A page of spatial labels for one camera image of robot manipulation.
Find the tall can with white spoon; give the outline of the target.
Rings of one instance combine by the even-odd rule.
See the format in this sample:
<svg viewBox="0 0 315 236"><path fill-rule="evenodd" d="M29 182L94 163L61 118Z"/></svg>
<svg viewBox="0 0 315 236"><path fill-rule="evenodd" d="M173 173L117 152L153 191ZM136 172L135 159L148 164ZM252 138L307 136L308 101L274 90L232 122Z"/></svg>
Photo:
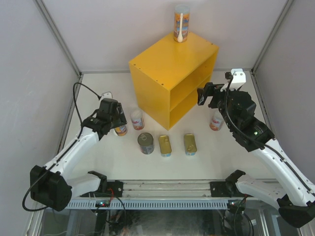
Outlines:
<svg viewBox="0 0 315 236"><path fill-rule="evenodd" d="M177 5L174 11L174 40L183 43L189 33L190 7L184 4Z"/></svg>

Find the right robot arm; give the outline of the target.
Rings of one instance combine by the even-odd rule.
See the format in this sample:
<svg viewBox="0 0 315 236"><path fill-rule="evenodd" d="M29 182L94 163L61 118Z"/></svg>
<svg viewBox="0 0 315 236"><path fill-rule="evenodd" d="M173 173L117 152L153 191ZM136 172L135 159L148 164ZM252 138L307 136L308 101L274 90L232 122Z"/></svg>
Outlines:
<svg viewBox="0 0 315 236"><path fill-rule="evenodd" d="M206 83L197 89L199 106L211 97L209 108L218 109L235 141L256 156L274 175L279 188L236 170L226 182L230 196L250 195L278 210L291 226L301 228L315 217L315 185L281 148L273 132L255 118L256 103L246 91L226 90L222 84Z"/></svg>

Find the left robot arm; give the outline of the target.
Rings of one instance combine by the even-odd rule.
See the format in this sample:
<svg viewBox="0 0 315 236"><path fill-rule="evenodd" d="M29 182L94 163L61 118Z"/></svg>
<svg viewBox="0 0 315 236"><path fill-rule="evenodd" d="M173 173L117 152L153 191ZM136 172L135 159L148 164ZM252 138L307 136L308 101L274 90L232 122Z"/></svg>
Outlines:
<svg viewBox="0 0 315 236"><path fill-rule="evenodd" d="M30 188L26 196L44 205L62 211L73 197L94 193L101 197L107 193L107 177L96 171L70 178L71 173L85 154L110 130L127 123L120 102L112 98L100 101L99 108L81 122L79 133L57 156L43 167L30 171Z"/></svg>

